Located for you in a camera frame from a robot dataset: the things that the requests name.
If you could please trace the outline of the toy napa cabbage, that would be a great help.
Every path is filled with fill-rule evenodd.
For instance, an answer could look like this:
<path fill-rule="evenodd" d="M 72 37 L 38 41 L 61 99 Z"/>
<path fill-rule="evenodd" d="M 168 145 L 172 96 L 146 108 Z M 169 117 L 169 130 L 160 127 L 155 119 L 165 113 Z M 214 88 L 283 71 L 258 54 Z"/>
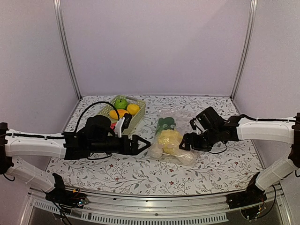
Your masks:
<path fill-rule="evenodd" d="M 179 148 L 182 138 L 183 136 L 176 130 L 163 130 L 155 137 L 148 154 L 155 159 L 192 165 L 195 162 L 195 155 L 191 151 Z"/>

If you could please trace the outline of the clear zip top bag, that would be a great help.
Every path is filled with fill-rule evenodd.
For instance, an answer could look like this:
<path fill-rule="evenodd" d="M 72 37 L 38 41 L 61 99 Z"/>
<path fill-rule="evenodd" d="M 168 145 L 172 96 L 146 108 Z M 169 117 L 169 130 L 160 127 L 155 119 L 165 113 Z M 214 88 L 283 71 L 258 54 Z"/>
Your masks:
<path fill-rule="evenodd" d="M 148 150 L 152 159 L 190 166 L 196 156 L 192 150 L 180 149 L 184 134 L 193 132 L 189 121 L 192 113 L 185 110 L 159 110 L 154 141 Z"/>

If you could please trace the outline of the green toy leaf vegetable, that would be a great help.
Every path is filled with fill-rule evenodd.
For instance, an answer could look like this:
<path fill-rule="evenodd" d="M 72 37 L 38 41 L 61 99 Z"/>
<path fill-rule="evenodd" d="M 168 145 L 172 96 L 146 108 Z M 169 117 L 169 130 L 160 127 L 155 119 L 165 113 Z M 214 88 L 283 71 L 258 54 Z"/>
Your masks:
<path fill-rule="evenodd" d="M 159 135 L 163 130 L 174 130 L 176 127 L 175 119 L 173 117 L 159 118 L 155 136 Z"/>

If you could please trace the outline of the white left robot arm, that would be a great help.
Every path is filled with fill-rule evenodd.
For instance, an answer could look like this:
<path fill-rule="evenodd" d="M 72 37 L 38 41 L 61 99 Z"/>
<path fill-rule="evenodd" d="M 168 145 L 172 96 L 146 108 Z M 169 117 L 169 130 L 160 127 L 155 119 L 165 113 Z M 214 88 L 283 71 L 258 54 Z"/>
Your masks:
<path fill-rule="evenodd" d="M 66 208 L 83 208 L 89 200 L 86 194 L 66 190 L 63 178 L 44 171 L 24 161 L 21 156 L 46 156 L 64 160 L 88 159 L 95 153 L 117 153 L 136 156 L 149 148 L 151 143 L 138 135 L 124 135 L 129 126 L 128 115 L 111 128 L 111 121 L 103 115 L 89 117 L 77 132 L 41 135 L 20 133 L 0 124 L 0 173 L 31 184 L 45 193 L 45 198 Z"/>

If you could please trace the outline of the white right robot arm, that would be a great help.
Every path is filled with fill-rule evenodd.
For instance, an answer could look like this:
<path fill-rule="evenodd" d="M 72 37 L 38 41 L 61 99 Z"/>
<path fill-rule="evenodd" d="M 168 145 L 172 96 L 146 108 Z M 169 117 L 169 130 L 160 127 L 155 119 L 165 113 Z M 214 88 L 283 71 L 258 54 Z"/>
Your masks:
<path fill-rule="evenodd" d="M 264 140 L 286 143 L 291 151 L 268 168 L 256 173 L 245 191 L 228 194 L 231 209 L 266 200 L 265 190 L 300 168 L 300 116 L 283 119 L 252 118 L 245 114 L 223 119 L 208 107 L 190 121 L 194 132 L 186 133 L 179 145 L 182 150 L 209 152 L 216 143 Z"/>

